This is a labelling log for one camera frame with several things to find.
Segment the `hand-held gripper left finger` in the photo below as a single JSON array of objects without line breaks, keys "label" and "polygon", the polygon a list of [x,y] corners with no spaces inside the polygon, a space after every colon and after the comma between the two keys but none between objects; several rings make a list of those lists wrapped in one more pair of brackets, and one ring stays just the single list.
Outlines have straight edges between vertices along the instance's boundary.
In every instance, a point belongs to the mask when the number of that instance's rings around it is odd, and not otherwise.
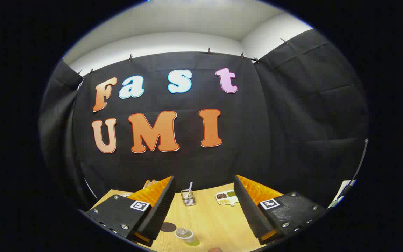
[{"label": "hand-held gripper left finger", "polygon": [[115,236],[150,247],[157,239],[176,192],[175,178],[169,176],[127,197],[112,194],[84,216]]}]

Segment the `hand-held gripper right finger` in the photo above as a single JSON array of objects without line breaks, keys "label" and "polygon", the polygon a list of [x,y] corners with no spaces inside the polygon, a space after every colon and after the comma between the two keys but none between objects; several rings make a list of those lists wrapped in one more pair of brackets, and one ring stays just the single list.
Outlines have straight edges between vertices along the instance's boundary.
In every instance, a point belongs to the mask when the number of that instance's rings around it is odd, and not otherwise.
[{"label": "hand-held gripper right finger", "polygon": [[238,174],[234,175],[234,191],[261,245],[300,233],[326,212],[301,193],[283,194]]}]

